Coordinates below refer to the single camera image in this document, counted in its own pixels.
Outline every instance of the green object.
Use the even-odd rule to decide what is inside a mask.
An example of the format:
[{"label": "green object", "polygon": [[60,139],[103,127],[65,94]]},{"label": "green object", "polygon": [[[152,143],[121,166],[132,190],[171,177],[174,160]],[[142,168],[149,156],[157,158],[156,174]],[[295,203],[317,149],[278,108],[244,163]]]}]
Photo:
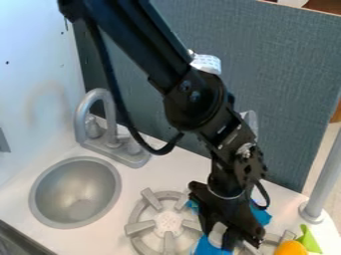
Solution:
[{"label": "green object", "polygon": [[300,242],[309,252],[322,254],[322,250],[316,242],[314,236],[310,232],[309,228],[306,225],[302,224],[301,230],[303,232],[303,235],[296,239],[296,241]]}]

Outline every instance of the gray partition wall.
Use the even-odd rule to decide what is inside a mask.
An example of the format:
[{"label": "gray partition wall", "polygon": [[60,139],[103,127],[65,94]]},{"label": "gray partition wall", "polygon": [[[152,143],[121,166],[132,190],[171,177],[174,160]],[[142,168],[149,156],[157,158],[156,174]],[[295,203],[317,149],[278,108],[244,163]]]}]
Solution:
[{"label": "gray partition wall", "polygon": [[[341,17],[254,0],[153,2],[187,47],[221,58],[222,79],[236,96],[236,109],[258,113],[269,179],[300,191],[340,92]],[[87,90],[105,88],[82,22],[75,34]],[[169,140],[175,130],[164,116],[163,99],[105,38],[137,128]],[[179,146],[208,155],[192,135]]]}]

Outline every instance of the white countertop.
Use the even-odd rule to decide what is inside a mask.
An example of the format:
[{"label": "white countertop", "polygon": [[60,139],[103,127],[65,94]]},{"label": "white countertop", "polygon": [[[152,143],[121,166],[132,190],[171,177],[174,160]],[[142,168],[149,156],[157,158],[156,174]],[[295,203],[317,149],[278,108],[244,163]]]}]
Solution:
[{"label": "white countertop", "polygon": [[[153,146],[162,141],[149,137]],[[74,156],[95,156],[116,167],[122,179],[122,192],[113,209],[98,221],[77,229],[54,229],[40,223],[28,205],[29,191],[35,179],[49,166]],[[124,226],[140,192],[150,187],[152,191],[184,191],[192,180],[205,182],[210,171],[210,160],[177,147],[165,156],[153,156],[142,168],[131,169],[111,159],[78,146],[73,135],[65,133],[56,138],[51,150],[46,150],[39,159],[0,188],[0,219],[30,236],[48,249],[61,255],[131,255],[136,254]],[[267,232],[282,235],[290,229],[301,235],[299,225],[309,226],[324,254],[340,254],[341,245],[337,229],[329,216],[320,225],[310,225],[298,215],[298,206],[307,198],[299,193],[264,181],[271,197],[268,212],[273,216]]]}]

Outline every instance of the silver faucet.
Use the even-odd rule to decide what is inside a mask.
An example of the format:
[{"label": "silver faucet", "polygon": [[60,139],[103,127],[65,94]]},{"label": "silver faucet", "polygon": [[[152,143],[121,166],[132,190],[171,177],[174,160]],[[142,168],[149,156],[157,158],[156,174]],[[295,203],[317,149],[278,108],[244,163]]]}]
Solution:
[{"label": "silver faucet", "polygon": [[[100,127],[96,118],[89,114],[96,101],[104,104],[107,128]],[[128,133],[119,133],[113,97],[105,89],[89,91],[76,109],[76,141],[84,148],[110,157],[132,168],[145,165],[151,155],[142,149]]]}]

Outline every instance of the robotic arm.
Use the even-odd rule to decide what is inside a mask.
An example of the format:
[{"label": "robotic arm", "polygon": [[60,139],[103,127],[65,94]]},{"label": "robotic arm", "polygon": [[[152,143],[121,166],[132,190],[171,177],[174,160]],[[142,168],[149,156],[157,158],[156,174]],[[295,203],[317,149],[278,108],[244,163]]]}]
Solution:
[{"label": "robotic arm", "polygon": [[[149,0],[59,0],[60,11],[71,22],[83,19],[94,38],[114,99],[124,111],[120,91],[115,86],[113,70],[99,32],[106,32],[149,76],[149,82],[162,94],[169,123],[179,134],[161,150],[150,148],[126,124],[134,138],[151,153],[170,152],[183,136],[193,132],[210,151],[212,163],[207,184],[191,182],[189,198],[199,208],[199,220],[206,235],[217,223],[225,226],[222,249],[233,250],[246,240],[258,247],[265,231],[250,210],[265,209],[269,197],[259,180],[267,168],[255,135],[233,110],[234,96],[221,79],[190,65],[192,57],[171,31]],[[256,185],[267,205],[250,199]]]}]

